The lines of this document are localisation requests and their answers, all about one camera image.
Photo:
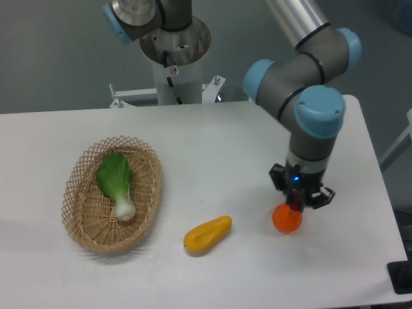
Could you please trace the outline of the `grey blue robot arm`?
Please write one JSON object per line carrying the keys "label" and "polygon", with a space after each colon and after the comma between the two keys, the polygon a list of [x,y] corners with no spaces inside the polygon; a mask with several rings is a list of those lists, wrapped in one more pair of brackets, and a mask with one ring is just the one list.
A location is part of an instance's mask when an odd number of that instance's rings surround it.
{"label": "grey blue robot arm", "polygon": [[[293,211],[329,204],[334,191],[323,175],[341,130],[345,102],[327,83],[358,63],[359,37],[335,29],[315,1],[269,1],[274,17],[296,50],[285,64],[262,59],[245,74],[248,97],[290,132],[285,165],[269,174]],[[190,1],[108,1],[104,15],[123,42],[138,41],[153,63],[161,105],[202,100],[196,66],[207,53],[211,35],[193,16]]]}

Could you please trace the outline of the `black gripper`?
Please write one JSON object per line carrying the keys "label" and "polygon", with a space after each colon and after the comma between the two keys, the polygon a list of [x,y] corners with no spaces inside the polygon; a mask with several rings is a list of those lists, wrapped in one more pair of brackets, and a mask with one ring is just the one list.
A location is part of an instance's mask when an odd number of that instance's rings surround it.
{"label": "black gripper", "polygon": [[286,166],[274,164],[269,175],[275,188],[286,196],[286,201],[291,201],[293,190],[301,191],[305,206],[312,209],[324,207],[333,200],[335,191],[323,187],[325,168],[316,173],[304,171],[299,164],[292,165],[288,160]]}

